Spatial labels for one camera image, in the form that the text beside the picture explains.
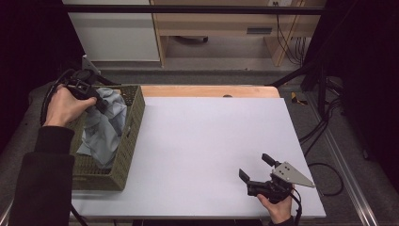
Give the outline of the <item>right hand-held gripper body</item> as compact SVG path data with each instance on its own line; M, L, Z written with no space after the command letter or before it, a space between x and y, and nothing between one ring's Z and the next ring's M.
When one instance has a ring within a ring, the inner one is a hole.
M262 194L270 202L276 204L292 194L293 185L315 187L313 181L298 171L288 162L272 164L271 179L265 182L252 181L246 176L247 194L257 196Z

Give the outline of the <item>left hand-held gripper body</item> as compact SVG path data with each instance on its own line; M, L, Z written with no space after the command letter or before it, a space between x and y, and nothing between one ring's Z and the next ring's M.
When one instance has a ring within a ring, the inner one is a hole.
M78 100L86 100L94 97L98 101L101 101L102 98L93 87L100 76L101 72L88 59L87 55L83 55L82 68L78 71L73 71L71 75L68 75L64 84Z

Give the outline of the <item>grey-blue cloth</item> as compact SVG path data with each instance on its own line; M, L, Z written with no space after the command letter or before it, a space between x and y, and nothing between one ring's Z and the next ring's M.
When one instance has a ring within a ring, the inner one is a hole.
M105 101L105 112L101 113L95 106L88 109L82 144L76 152L91 156L96 166L105 170L113 165L128 107L121 94L114 89L99 88L97 92Z

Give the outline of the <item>green woven basket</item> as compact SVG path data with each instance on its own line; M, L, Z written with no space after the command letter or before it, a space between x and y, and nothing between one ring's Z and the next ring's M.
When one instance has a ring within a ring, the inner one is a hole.
M86 119L86 113L84 113L69 125L69 128L75 132L70 149L70 153L75 158L72 175L73 190L122 191L125 188L144 114L145 101L141 86L110 86L110 88L119 90L127 104L125 128L122 130L112 168L99 169L91 156L77 152L82 144Z

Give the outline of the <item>person's right hand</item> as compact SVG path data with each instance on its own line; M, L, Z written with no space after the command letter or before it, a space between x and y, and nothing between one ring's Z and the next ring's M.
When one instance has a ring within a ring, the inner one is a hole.
M268 226L270 222L273 221L274 223L280 223L284 220L292 217L292 197L288 196L281 202L276 204L270 202L264 195L258 194L257 199L266 208L269 213L270 221L268 222Z

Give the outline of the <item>person's left hand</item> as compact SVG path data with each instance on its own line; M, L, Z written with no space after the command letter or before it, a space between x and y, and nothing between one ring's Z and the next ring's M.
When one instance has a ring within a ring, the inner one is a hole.
M67 88L59 85L48 105L43 125L65 127L69 122L76 120L86 109L95 105L96 101L95 97L78 100Z

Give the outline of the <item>white table board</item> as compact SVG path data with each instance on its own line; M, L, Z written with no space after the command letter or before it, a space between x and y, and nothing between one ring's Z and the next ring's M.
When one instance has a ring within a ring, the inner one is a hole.
M145 100L126 187L75 191L86 218L265 218L239 178L267 181L263 154L311 172L281 98Z

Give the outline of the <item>white cabinet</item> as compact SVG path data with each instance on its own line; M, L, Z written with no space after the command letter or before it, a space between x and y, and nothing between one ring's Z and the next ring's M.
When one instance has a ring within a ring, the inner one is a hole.
M92 61L159 61L150 13L69 12L84 52Z

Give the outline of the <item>black curtain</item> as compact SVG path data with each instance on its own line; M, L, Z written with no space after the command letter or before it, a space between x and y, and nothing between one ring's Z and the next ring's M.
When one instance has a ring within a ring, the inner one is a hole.
M84 54L62 0L0 0L0 153L28 107L28 93Z
M327 75L343 81L343 102L368 153L399 193L399 0L327 0L306 59L328 46Z

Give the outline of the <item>yellow and black tool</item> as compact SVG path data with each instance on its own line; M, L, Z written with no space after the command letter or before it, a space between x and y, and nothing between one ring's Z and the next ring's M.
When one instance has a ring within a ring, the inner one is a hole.
M291 92L291 101L293 104L298 104L298 105L308 105L307 101L299 100L296 96L295 92Z

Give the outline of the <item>wooden table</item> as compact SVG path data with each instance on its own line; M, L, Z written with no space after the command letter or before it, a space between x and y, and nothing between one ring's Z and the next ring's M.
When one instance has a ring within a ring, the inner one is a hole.
M279 91L265 86L142 86L145 97L279 98Z

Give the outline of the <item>black horizontal bar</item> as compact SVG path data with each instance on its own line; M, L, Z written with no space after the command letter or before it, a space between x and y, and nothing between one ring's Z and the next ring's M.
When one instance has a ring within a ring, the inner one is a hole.
M68 12L322 15L326 8L238 6L62 5Z

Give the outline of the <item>wooden desk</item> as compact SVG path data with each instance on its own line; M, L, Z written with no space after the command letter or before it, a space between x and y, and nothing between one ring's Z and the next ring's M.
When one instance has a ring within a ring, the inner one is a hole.
M150 0L153 6L268 7L269 0ZM290 7L322 8L327 0L293 0ZM318 15L155 13L161 37L249 36L261 37L275 66L288 56L292 38L310 38Z

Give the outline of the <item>metal floor rail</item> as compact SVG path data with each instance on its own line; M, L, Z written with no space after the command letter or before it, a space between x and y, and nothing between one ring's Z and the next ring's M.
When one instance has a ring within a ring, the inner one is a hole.
M337 141L332 135L331 131L327 128L325 131L325 141L330 151L330 155L343 177L344 187L354 208L359 216L359 219L363 226L379 226L375 214L370 207L359 183L353 174L353 171L349 168L346 160L343 157L341 149L339 148Z

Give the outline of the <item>white wall socket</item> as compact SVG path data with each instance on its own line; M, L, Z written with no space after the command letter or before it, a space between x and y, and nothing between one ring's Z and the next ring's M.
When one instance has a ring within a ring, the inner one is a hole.
M269 0L269 7L289 7L292 5L293 0Z

